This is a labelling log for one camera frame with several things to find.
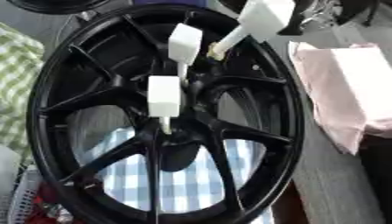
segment black alloy wheel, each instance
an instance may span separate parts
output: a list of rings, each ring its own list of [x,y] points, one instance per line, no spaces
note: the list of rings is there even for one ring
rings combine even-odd
[[[146,83],[149,75],[176,75],[176,66],[167,57],[167,40],[177,23],[199,28],[204,36],[190,67],[189,87],[183,89],[181,115],[172,121],[172,136],[166,136],[157,119],[148,117]],[[223,61],[207,57],[209,45],[236,26],[235,20],[212,10],[145,5],[99,16],[59,46],[32,90],[27,129],[38,168],[72,214],[86,223],[101,224],[248,223],[277,199],[302,151],[302,104],[291,74],[266,43],[247,38]],[[250,127],[218,118],[223,94],[241,105]],[[96,160],[79,164],[71,149],[67,118],[99,105],[122,109],[136,134]],[[249,140],[266,148],[239,190],[223,139]],[[195,144],[204,145],[212,156],[224,185],[224,200],[199,211],[163,213],[158,190],[162,156]],[[150,211],[110,198],[95,177],[136,154],[146,159]]]

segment white foam block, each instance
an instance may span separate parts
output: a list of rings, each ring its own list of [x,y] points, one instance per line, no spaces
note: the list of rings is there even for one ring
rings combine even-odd
[[[294,8],[293,0],[248,0],[238,22],[262,43],[288,25]]]
[[[152,117],[177,117],[181,103],[181,86],[178,76],[149,77],[149,114]]]
[[[186,24],[177,24],[169,37],[169,58],[191,66],[200,50],[203,31]]]

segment pink towel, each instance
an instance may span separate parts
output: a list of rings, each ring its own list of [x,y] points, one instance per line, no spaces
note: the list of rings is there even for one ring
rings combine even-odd
[[[342,151],[356,154],[364,134],[392,137],[392,69],[378,46],[291,42],[289,55],[316,122]]]

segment white stick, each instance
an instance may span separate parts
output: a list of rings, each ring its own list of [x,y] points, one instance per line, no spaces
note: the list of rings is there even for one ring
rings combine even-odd
[[[186,63],[177,63],[178,77],[181,79],[181,83],[187,86],[186,75],[188,73],[188,65]]]
[[[166,135],[171,135],[172,134],[172,128],[170,126],[170,117],[168,117],[168,116],[159,117],[159,122],[161,123],[162,131]]]
[[[213,46],[213,56],[223,58],[222,55],[224,55],[228,49],[238,44],[248,35],[249,33],[241,25],[238,25],[225,38],[223,38],[220,42]]]

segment wheel rim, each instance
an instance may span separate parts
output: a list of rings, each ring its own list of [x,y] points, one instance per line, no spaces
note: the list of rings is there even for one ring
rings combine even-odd
[[[178,22],[204,30],[205,39],[201,54],[194,65],[195,69],[190,75],[191,87],[186,90],[186,106],[181,116],[173,121],[173,125],[179,130],[188,131],[191,142],[205,145],[215,163],[218,162],[216,164],[225,186],[225,199],[208,209],[196,212],[160,213],[158,191],[151,190],[150,207],[153,209],[143,212],[111,199],[103,192],[102,184],[96,182],[91,173],[103,169],[103,165],[114,163],[114,160],[141,153],[147,159],[149,182],[152,186],[150,189],[157,188],[160,161],[157,147],[162,143],[168,143],[168,140],[158,130],[157,121],[146,118],[145,92],[143,88],[136,88],[134,84],[135,80],[144,82],[144,78],[151,74],[175,74],[170,68],[166,69],[166,66],[163,66],[171,62],[166,60],[166,48],[159,38],[167,38]],[[251,38],[235,48],[245,49],[241,50],[245,52],[241,57],[235,57],[237,52],[233,50],[231,54],[234,56],[228,55],[222,63],[206,58],[208,44],[234,27],[235,21],[229,17],[191,6],[131,7],[110,12],[96,19],[59,47],[45,64],[32,91],[27,129],[38,168],[57,192],[62,204],[83,220],[92,223],[244,223],[253,220],[277,198],[288,184],[302,150],[304,118],[299,94],[293,79],[272,49],[266,44],[258,45]],[[124,38],[136,37],[145,49],[148,49],[147,54],[150,54],[150,57],[139,57],[137,64],[143,64],[140,61],[144,58],[150,59],[150,62],[157,62],[151,63],[140,76],[133,75],[132,79],[124,78],[119,72],[121,69],[105,66],[94,54],[94,49],[102,46],[113,33],[123,35],[124,32]],[[257,71],[257,74],[238,75],[245,71],[242,68],[238,69],[238,65],[246,63],[241,61],[251,60],[261,65],[262,71]],[[82,91],[78,93],[75,89],[86,89],[86,86],[77,87],[76,83],[64,82],[64,73],[70,74],[72,69],[79,68],[86,71],[86,67],[81,68],[81,64],[92,68],[95,75],[84,82],[104,83],[103,88],[79,94]],[[67,96],[59,96],[59,83],[62,86],[69,84],[67,89],[73,87],[74,91],[69,91],[72,93]],[[222,93],[237,88],[249,90],[255,98],[260,97],[260,88],[263,89],[262,94],[269,91],[276,96],[277,101],[282,104],[280,135],[220,121],[215,117],[217,99]],[[113,104],[124,109],[133,118],[131,120],[136,123],[136,137],[113,149],[104,157],[98,158],[99,160],[80,168],[74,155],[71,155],[67,141],[67,115],[95,105]],[[223,138],[252,140],[268,146],[266,157],[238,192],[227,157],[219,156]],[[130,145],[137,147],[130,147],[127,150],[123,147]]]
[[[92,10],[109,0],[7,0],[27,11],[44,14],[72,14]]]

